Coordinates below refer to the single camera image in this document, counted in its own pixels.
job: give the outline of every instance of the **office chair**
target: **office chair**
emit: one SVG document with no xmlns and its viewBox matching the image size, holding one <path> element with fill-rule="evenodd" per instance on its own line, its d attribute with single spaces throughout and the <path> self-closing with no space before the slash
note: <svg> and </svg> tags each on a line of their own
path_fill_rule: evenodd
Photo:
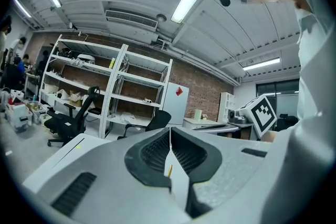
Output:
<svg viewBox="0 0 336 224">
<path fill-rule="evenodd" d="M 63 142 L 62 146 L 64 146 L 75 136 L 85 131 L 85 118 L 88 115 L 85 114 L 85 112 L 99 93 L 99 87 L 90 87 L 88 90 L 89 96 L 86 98 L 83 106 L 74 118 L 72 117 L 72 111 L 76 108 L 69 104 L 64 105 L 69 108 L 70 116 L 60 113 L 55 114 L 52 111 L 47 112 L 52 118 L 47 120 L 44 125 L 49 128 L 51 132 L 58 133 L 59 136 L 57 139 L 49 139 L 48 146 L 51 146 L 51 142 Z"/>
<path fill-rule="evenodd" d="M 168 112 L 163 111 L 163 110 L 158 110 L 155 113 L 154 118 L 152 118 L 151 122 L 147 126 L 136 125 L 136 124 L 126 124 L 124 135 L 118 136 L 117 140 L 125 138 L 127 129 L 130 127 L 144 128 L 145 132 L 152 131 L 152 130 L 156 130 L 160 128 L 165 128 L 171 118 L 172 116 Z"/>
</svg>

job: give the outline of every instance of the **white cube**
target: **white cube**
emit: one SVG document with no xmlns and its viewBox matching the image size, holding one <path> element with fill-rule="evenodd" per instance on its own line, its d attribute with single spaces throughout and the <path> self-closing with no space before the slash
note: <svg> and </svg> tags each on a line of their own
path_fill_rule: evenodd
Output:
<svg viewBox="0 0 336 224">
<path fill-rule="evenodd" d="M 277 120 L 276 114 L 264 94 L 242 106 L 238 109 L 238 112 L 240 116 L 245 116 L 254 124 L 259 138 L 261 138 Z"/>
</svg>

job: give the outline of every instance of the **person's hair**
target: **person's hair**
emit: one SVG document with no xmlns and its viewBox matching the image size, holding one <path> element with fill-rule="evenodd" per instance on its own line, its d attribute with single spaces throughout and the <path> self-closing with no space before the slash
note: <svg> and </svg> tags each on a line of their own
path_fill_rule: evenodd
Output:
<svg viewBox="0 0 336 224">
<path fill-rule="evenodd" d="M 21 58 L 19 56 L 14 57 L 14 64 L 18 65 L 21 62 Z"/>
<path fill-rule="evenodd" d="M 5 28 L 6 26 L 10 27 L 12 24 L 12 17 L 8 15 L 1 23 L 0 23 L 0 30 Z"/>
<path fill-rule="evenodd" d="M 22 41 L 23 44 L 25 44 L 27 39 L 26 39 L 26 37 L 22 37 L 22 38 L 20 38 L 20 40 Z"/>
</svg>

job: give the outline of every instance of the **air conditioning vent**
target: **air conditioning vent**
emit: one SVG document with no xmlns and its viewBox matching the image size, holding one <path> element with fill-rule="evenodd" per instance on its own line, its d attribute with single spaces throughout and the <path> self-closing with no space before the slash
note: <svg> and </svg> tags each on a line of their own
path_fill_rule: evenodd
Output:
<svg viewBox="0 0 336 224">
<path fill-rule="evenodd" d="M 156 20 L 148 19 L 146 17 L 135 15 L 118 10 L 106 10 L 105 17 L 107 20 L 121 22 L 124 24 L 136 25 L 150 31 L 156 31 L 158 22 Z"/>
</svg>

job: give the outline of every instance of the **floor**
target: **floor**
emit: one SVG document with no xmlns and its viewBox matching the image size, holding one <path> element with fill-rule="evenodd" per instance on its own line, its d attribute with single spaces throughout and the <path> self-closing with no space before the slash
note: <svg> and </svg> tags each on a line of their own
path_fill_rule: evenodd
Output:
<svg viewBox="0 0 336 224">
<path fill-rule="evenodd" d="M 15 133 L 12 126 L 0 113 L 0 141 L 5 153 L 10 172 L 22 183 L 42 163 L 61 148 L 61 143 L 47 146 L 47 141 L 54 138 L 41 125 L 33 124 L 25 132 Z"/>
</svg>

